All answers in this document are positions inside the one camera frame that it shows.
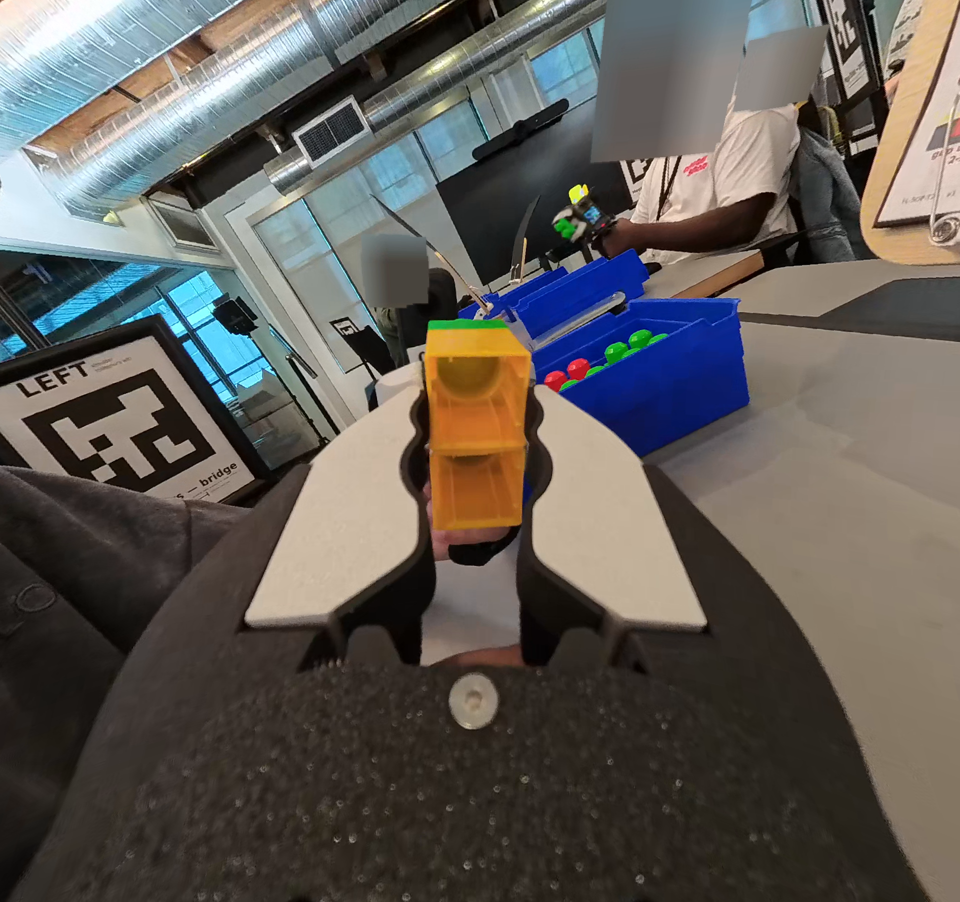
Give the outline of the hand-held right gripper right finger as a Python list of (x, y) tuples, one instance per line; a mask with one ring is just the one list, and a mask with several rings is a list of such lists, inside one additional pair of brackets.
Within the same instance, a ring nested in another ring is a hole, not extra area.
[(586, 642), (617, 664), (640, 635), (701, 636), (709, 621), (641, 459), (543, 384), (526, 406), (527, 477), (517, 551), (521, 644), (546, 663)]

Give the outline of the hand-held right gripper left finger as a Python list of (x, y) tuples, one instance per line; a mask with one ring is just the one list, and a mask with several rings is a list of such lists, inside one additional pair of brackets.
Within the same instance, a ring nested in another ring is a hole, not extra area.
[(310, 464), (244, 622), (312, 629), (346, 648), (381, 626), (422, 631), (436, 591), (423, 494), (426, 392), (410, 385), (337, 436)]

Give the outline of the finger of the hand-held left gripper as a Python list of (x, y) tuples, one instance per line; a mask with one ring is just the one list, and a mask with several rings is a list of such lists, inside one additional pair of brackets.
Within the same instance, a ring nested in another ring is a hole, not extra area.
[(374, 411), (407, 389), (425, 388), (425, 369), (421, 360), (411, 361), (373, 381), (369, 385), (369, 410)]

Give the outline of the yellow toy block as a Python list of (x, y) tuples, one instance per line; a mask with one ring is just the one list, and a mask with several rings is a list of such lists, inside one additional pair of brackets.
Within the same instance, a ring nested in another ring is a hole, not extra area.
[(453, 455), (525, 445), (531, 353), (509, 331), (427, 332), (430, 445)]
[(459, 531), (521, 524), (525, 464), (525, 448), (469, 455), (431, 452), (433, 527)]

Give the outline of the blue plastic bin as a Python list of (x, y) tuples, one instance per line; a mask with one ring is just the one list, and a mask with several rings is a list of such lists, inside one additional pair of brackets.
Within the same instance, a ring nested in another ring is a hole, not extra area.
[(509, 328), (522, 324), (526, 335), (538, 340), (615, 295), (622, 295), (622, 303), (641, 297), (657, 271), (656, 263), (645, 265), (636, 252), (628, 251), (572, 272), (559, 267), (511, 289), (490, 293), (484, 296), (487, 313), (471, 304), (461, 309), (459, 316), (476, 323), (499, 320)]
[(728, 298), (633, 300), (535, 352), (536, 380), (578, 357), (599, 361), (637, 330), (667, 332), (562, 393), (647, 455), (749, 404), (738, 308)]

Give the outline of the rows of toy blocks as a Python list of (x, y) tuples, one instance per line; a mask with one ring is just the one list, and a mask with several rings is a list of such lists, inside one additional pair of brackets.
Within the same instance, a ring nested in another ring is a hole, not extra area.
[(665, 340), (667, 337), (667, 332), (654, 333), (646, 329), (637, 330), (632, 332), (626, 341), (617, 341), (607, 345), (599, 361), (592, 363), (584, 357), (575, 358), (570, 361), (565, 369), (549, 372), (544, 377), (542, 384), (555, 392), (564, 391), (605, 371), (606, 368), (625, 358)]

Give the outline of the grey desk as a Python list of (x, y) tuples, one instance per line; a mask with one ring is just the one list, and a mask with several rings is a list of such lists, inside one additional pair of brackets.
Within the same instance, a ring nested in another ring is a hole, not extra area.
[(958, 265), (781, 268), (723, 296), (750, 405), (650, 460), (798, 621), (924, 888), (958, 900)]

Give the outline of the person's left hand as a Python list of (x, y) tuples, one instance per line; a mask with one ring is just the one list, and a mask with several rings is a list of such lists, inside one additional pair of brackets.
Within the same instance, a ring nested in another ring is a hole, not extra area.
[(426, 481), (422, 494), (425, 500), (431, 544), (436, 561), (450, 560), (450, 548), (478, 545), (486, 541), (486, 531), (484, 529), (460, 528), (450, 530), (437, 528), (434, 524), (433, 493), (429, 480)]

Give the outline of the small black white marker sign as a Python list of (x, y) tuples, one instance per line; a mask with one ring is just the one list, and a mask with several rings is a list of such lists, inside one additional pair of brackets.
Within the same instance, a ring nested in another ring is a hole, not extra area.
[(365, 326), (361, 329), (349, 317), (332, 320), (330, 326), (360, 359), (371, 377), (374, 372), (382, 377), (396, 369), (389, 347), (375, 328)]

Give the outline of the black studio light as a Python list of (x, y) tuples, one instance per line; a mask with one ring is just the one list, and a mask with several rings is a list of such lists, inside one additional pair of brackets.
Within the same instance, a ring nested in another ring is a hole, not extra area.
[[(270, 344), (276, 348), (264, 349), (261, 339), (255, 337), (258, 331), (258, 316), (242, 298), (223, 295), (214, 303), (213, 315), (228, 332), (247, 338), (257, 349), (258, 355), (265, 358), (278, 383), (291, 398), (292, 403), (303, 416), (306, 423), (317, 436), (321, 448), (330, 442), (330, 435), (336, 436), (340, 428), (321, 401), (312, 382), (318, 380), (318, 373), (309, 362), (294, 348), (272, 324), (266, 324), (266, 332), (273, 339)], [(304, 402), (306, 399), (325, 420), (326, 428), (318, 428), (316, 420)]]

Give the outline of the clear plastic sheet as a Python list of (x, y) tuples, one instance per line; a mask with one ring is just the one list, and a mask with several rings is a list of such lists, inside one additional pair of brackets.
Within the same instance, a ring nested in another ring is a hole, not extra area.
[(543, 348), (609, 312), (617, 313), (619, 310), (622, 310), (626, 304), (627, 298), (625, 293), (623, 291), (617, 291), (533, 338), (534, 349)]

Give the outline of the black screen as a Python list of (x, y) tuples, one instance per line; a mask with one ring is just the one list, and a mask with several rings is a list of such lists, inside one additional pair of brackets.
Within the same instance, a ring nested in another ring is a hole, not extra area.
[(553, 229), (569, 203), (570, 188), (585, 184), (610, 215), (631, 211), (627, 181), (618, 163), (592, 163), (595, 100), (568, 109), (525, 140), (470, 165), (438, 185), (453, 226), (481, 284), (509, 274), (523, 218), (538, 202), (526, 229), (526, 259), (553, 252), (554, 262), (579, 254)]

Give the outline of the black white marker board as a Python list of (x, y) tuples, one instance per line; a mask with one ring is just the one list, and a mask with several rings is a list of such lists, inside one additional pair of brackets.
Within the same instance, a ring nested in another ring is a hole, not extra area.
[(1, 366), (2, 464), (236, 503), (270, 470), (161, 316)]
[(846, 110), (883, 91), (879, 55), (863, 0), (815, 0), (826, 27), (826, 49)]

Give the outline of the brown-edged side table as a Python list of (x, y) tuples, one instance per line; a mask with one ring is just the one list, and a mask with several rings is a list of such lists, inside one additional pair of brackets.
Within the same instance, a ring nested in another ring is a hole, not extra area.
[(644, 284), (645, 299), (702, 299), (723, 295), (764, 269), (762, 253), (697, 256), (666, 265)]

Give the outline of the person's dark sweatshirt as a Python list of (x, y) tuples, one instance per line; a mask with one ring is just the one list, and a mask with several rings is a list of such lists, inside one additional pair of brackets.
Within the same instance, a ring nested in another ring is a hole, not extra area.
[(138, 788), (303, 633), (241, 623), (307, 475), (253, 509), (2, 468), (2, 900), (69, 900)]

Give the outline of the black video bar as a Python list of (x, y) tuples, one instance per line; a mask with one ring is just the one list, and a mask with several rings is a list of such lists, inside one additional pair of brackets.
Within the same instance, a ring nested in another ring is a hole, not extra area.
[(570, 101), (564, 98), (534, 116), (518, 120), (506, 131), (474, 148), (472, 152), (474, 162), (479, 164), (505, 149), (522, 144), (534, 134), (561, 121), (569, 109)]

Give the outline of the denim jacket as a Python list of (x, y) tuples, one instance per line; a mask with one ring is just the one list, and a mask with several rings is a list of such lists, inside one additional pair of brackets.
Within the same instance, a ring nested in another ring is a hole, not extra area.
[(870, 259), (873, 255), (860, 227), (860, 198), (843, 159), (818, 133), (806, 127), (798, 130), (791, 185), (812, 261)]

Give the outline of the metal clip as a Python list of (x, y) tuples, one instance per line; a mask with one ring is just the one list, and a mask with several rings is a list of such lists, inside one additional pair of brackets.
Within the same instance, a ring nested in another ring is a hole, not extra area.
[(941, 194), (944, 188), (944, 178), (949, 162), (949, 152), (952, 146), (954, 123), (958, 114), (959, 93), (954, 95), (942, 137), (940, 157), (935, 175), (933, 194), (928, 217), (928, 239), (935, 248), (949, 249), (958, 252), (959, 247), (959, 212), (940, 211)]

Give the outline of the white printed paper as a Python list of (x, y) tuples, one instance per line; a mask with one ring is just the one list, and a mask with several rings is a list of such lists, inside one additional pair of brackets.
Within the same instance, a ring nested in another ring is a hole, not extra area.
[(959, 211), (959, 49), (950, 43), (876, 223), (928, 223)]

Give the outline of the instruction board on stand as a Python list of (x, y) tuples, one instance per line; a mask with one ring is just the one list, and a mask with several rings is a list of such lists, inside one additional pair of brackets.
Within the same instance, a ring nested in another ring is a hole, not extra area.
[(860, 227), (870, 250), (880, 259), (913, 267), (958, 268), (958, 252), (935, 248), (928, 223), (881, 228), (877, 219), (906, 147), (930, 99), (932, 85), (950, 43), (958, 44), (959, 0), (903, 0), (889, 43), (888, 63), (898, 63), (890, 111), (875, 154)]

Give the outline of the narrow silver air duct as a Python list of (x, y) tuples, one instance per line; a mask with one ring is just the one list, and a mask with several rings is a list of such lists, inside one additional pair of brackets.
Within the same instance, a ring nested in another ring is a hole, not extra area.
[(552, 8), (531, 0), (379, 92), (363, 106), (372, 134), (354, 141), (318, 168), (290, 149), (264, 166), (281, 195), (321, 185), (396, 142), (426, 121), (469, 96), (469, 86), (509, 67), (537, 44), (547, 44), (585, 28), (602, 17), (607, 0), (581, 7), (561, 2)]

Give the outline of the wide silver air duct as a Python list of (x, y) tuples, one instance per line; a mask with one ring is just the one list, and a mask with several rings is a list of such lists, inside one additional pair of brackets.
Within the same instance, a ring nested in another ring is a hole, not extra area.
[(2, 158), (245, 0), (2, 0)]
[(218, 161), (314, 84), (451, 0), (289, 0), (181, 78), (109, 118), (44, 177), (58, 204), (99, 220)]

